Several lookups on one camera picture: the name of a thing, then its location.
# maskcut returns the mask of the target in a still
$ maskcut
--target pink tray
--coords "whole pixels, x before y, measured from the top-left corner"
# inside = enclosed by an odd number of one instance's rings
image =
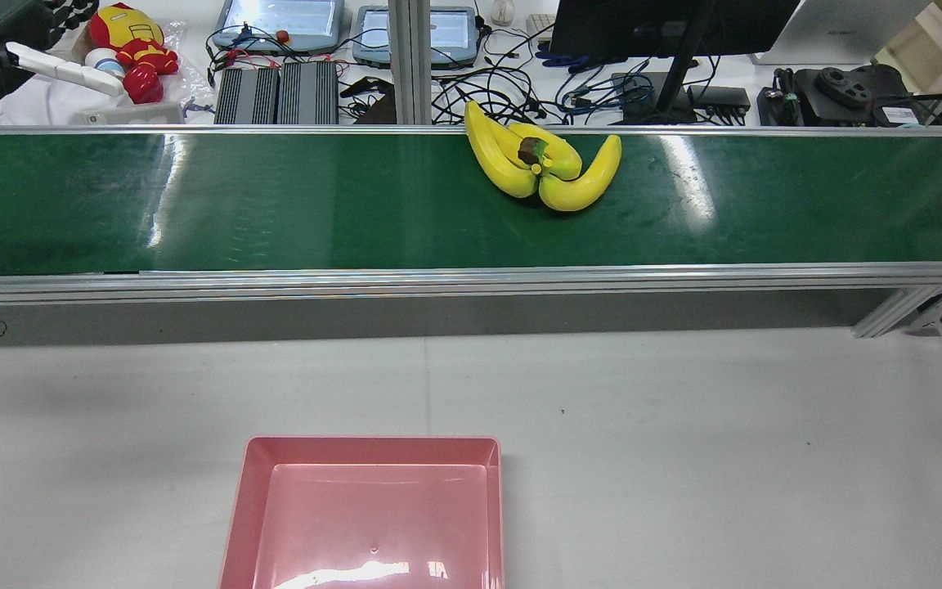
[[[221,589],[504,589],[492,438],[249,440]]]

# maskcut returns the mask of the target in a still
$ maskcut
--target banana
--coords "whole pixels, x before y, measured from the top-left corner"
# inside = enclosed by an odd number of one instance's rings
[[[554,211],[572,212],[587,208],[609,187],[617,168],[620,168],[621,153],[620,138],[609,135],[583,176],[565,182],[552,174],[543,175],[540,178],[540,200]]]
[[[482,112],[475,101],[468,101],[464,108],[464,126],[467,127],[468,142],[471,150],[478,160],[479,167],[489,176],[498,189],[515,198],[526,198],[535,193],[537,176],[531,170],[526,170],[505,156],[497,144],[495,134],[490,130],[490,123],[497,124]]]
[[[517,167],[528,170],[530,165],[524,163],[524,161],[518,157],[518,149],[521,144],[523,144],[523,139],[513,134],[503,124],[497,123],[496,120],[490,119],[490,117],[486,117],[486,120],[489,122],[487,127],[489,127],[489,131],[493,134],[493,138],[496,139],[496,145],[500,147],[500,152],[504,153],[504,157],[507,157],[508,161],[517,165]]]
[[[563,180],[573,180],[580,176],[583,169],[583,161],[580,160],[580,154],[575,149],[551,131],[543,127],[538,127],[530,123],[511,123],[508,129],[513,131],[519,137],[535,137],[546,142],[547,147],[543,151],[550,166],[546,161],[545,168],[550,167],[550,172]]]

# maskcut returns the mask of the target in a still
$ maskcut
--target black device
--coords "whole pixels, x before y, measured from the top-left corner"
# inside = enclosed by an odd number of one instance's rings
[[[922,119],[904,78],[889,65],[798,70],[793,79],[801,119],[809,127],[897,127]]]
[[[795,91],[795,70],[777,68],[773,85],[758,93],[758,119],[763,127],[801,127],[801,101]]]
[[[274,124],[278,107],[278,70],[229,67],[221,77],[216,124]]]
[[[655,110],[675,106],[693,56],[766,52],[799,0],[561,0],[550,51],[599,59],[673,56]]]
[[[281,68],[229,67],[217,97],[216,124],[337,124],[333,62],[287,63]]]

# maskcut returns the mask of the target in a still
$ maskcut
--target green conveyor belt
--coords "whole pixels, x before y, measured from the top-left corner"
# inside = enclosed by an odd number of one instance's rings
[[[942,137],[623,139],[561,215],[459,134],[0,135],[0,276],[942,261]]]

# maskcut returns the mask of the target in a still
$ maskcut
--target blue object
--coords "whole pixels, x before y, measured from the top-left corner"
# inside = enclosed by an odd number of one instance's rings
[[[431,67],[456,70],[474,64],[478,55],[478,30],[473,7],[431,7]],[[355,61],[374,67],[389,67],[388,8],[362,7],[352,26]]]
[[[340,21],[343,0],[227,0],[213,43],[273,55],[332,52],[340,42]],[[243,36],[243,24],[251,34]],[[288,43],[274,37],[280,30],[289,34]]]

